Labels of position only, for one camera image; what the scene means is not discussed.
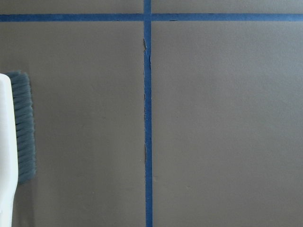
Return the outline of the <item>cream hand brush black bristles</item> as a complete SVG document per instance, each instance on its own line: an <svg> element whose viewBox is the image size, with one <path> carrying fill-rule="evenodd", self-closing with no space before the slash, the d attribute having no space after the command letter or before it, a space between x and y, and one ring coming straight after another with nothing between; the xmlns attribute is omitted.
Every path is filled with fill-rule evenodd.
<svg viewBox="0 0 303 227"><path fill-rule="evenodd" d="M0 225L10 227L16 188L36 173L34 114L29 76L0 76Z"/></svg>

